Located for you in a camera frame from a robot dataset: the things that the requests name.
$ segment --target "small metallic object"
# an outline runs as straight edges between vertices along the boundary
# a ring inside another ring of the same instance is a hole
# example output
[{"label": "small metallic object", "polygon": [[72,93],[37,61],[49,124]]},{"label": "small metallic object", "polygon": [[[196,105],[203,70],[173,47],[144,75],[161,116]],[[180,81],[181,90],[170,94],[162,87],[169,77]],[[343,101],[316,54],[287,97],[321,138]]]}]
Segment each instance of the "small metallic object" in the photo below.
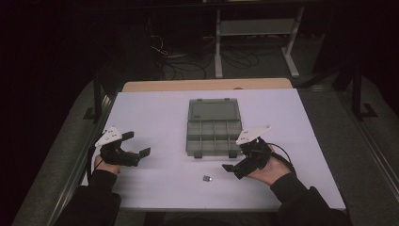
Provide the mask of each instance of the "small metallic object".
[{"label": "small metallic object", "polygon": [[210,177],[210,176],[203,176],[202,180],[203,180],[203,181],[206,181],[206,182],[212,182],[212,177]]}]

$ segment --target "table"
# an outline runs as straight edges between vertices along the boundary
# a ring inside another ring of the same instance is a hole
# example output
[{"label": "table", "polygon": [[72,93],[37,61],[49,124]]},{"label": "table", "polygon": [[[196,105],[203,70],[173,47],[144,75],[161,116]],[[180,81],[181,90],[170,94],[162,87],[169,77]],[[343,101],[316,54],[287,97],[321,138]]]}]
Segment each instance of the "table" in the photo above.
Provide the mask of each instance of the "table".
[{"label": "table", "polygon": [[[189,100],[228,97],[238,100],[243,127],[270,124],[272,129],[262,138],[288,152],[305,186],[316,186],[331,208],[345,209],[296,89],[228,89],[238,85],[249,88],[250,83],[263,84],[266,88],[269,85],[267,79],[245,80],[246,84],[242,79],[126,84],[124,92],[116,98],[105,128],[116,126],[122,133],[135,131],[135,137],[124,141],[121,148],[138,152],[151,147],[152,153],[142,159],[137,168],[121,169],[114,186],[114,192],[122,198],[121,208],[272,212],[279,209],[279,201],[267,186],[248,178],[238,180],[221,167],[222,164],[235,165],[243,156],[195,159],[185,153]],[[221,84],[223,81],[230,83],[221,88],[224,90],[186,90],[189,84],[197,82]],[[145,84],[152,88],[143,91],[140,87]],[[169,84],[165,87],[168,91],[155,89],[160,84]],[[213,181],[204,182],[204,175],[211,176]]]}]

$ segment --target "person's left hand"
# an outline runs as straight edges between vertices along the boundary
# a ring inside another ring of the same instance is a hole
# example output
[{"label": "person's left hand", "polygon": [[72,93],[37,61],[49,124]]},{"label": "person's left hand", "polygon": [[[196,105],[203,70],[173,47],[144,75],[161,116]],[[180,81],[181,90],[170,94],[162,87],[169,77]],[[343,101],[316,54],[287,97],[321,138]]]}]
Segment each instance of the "person's left hand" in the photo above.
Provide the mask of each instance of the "person's left hand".
[{"label": "person's left hand", "polygon": [[105,170],[114,173],[117,175],[120,172],[120,166],[119,165],[111,165],[107,164],[103,161],[103,159],[100,157],[100,155],[97,155],[95,160],[94,160],[94,166],[96,170]]}]

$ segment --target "sleeve cuff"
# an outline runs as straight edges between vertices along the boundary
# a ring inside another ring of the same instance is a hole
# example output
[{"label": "sleeve cuff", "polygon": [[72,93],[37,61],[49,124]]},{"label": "sleeve cuff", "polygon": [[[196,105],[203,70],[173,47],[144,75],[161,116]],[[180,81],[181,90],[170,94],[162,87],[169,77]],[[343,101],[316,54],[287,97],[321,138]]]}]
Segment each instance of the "sleeve cuff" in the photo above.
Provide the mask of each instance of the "sleeve cuff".
[{"label": "sleeve cuff", "polygon": [[308,189],[296,178],[293,173],[285,174],[280,177],[270,189],[275,193],[280,202],[290,200]]},{"label": "sleeve cuff", "polygon": [[112,172],[96,169],[93,171],[89,187],[112,191],[112,187],[117,182],[117,175]]}]

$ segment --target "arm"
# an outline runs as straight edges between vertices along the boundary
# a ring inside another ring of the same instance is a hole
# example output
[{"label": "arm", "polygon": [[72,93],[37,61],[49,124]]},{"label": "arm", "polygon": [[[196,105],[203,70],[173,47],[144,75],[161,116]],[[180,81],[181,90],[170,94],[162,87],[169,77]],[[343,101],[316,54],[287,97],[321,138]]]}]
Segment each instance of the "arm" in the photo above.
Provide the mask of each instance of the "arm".
[{"label": "arm", "polygon": [[79,186],[55,225],[110,225],[119,210],[120,197],[112,193],[120,166],[102,162],[96,157],[91,181]]},{"label": "arm", "polygon": [[279,222],[282,226],[352,225],[343,212],[332,210],[315,187],[307,189],[285,165],[274,157],[262,170],[248,177],[270,186],[281,202]]}]

